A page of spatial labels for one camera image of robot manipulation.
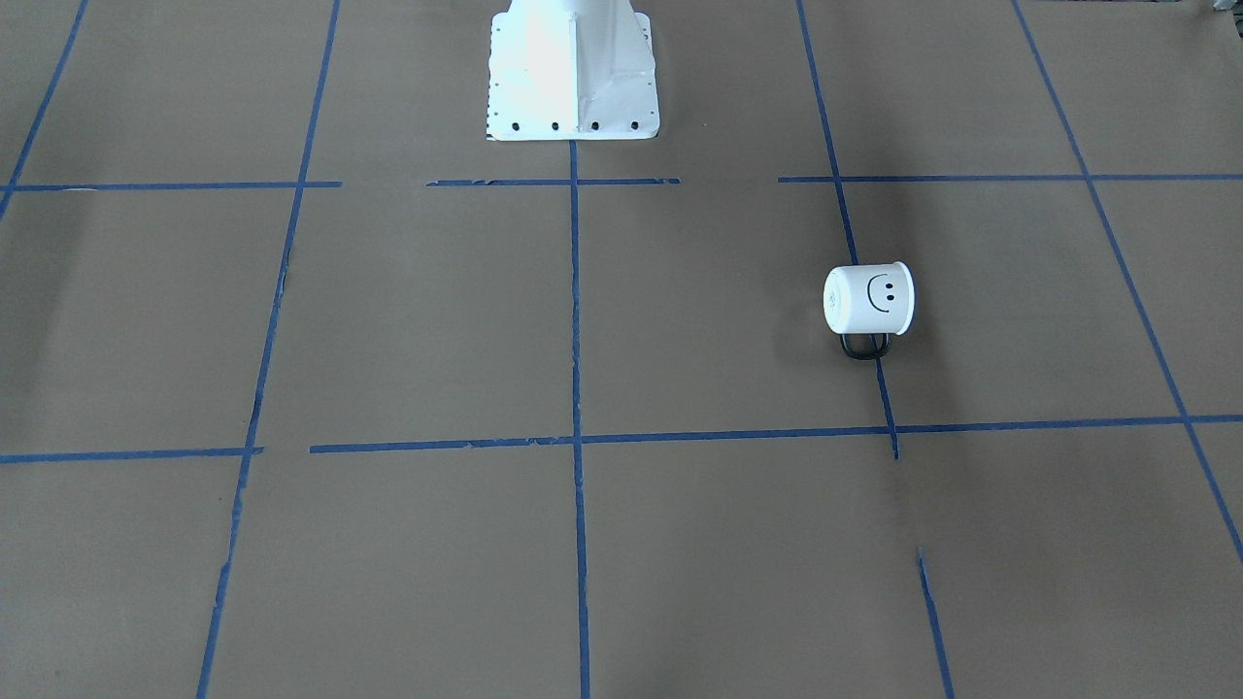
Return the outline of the white smiley mug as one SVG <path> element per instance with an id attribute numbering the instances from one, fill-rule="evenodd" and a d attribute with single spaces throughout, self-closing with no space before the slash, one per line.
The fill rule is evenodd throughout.
<path id="1" fill-rule="evenodd" d="M 919 292 L 914 271 L 902 261 L 846 265 L 827 274 L 823 287 L 827 327 L 837 333 L 842 350 L 856 361 L 876 361 L 888 354 L 892 336 L 914 326 Z M 870 352 L 853 350 L 851 336 L 878 336 Z"/>

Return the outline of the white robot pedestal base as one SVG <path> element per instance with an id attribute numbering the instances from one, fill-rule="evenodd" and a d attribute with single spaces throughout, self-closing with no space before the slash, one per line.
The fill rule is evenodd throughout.
<path id="1" fill-rule="evenodd" d="M 488 26 L 486 137 L 653 139 L 653 22 L 630 1 L 512 1 Z"/>

